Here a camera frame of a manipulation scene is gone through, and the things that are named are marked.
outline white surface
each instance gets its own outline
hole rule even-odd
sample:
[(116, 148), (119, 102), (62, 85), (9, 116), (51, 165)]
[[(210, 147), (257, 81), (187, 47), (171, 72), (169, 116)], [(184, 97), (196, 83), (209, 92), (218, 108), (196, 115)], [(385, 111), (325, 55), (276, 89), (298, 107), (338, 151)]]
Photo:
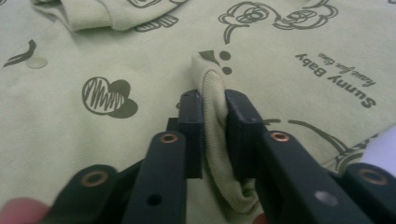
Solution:
[(369, 144), (361, 162), (381, 167), (396, 176), (396, 126)]

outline light green fabric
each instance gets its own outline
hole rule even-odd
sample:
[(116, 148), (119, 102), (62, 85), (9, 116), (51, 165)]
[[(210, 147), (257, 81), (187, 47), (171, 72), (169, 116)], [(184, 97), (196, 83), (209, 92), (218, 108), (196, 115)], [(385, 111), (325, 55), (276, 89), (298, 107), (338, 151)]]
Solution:
[(258, 202), (254, 182), (240, 183), (233, 177), (227, 152), (225, 128), (228, 114), (222, 73), (217, 66), (201, 56), (192, 60), (195, 86), (202, 94), (205, 118), (205, 158), (221, 195), (237, 213), (254, 212)]

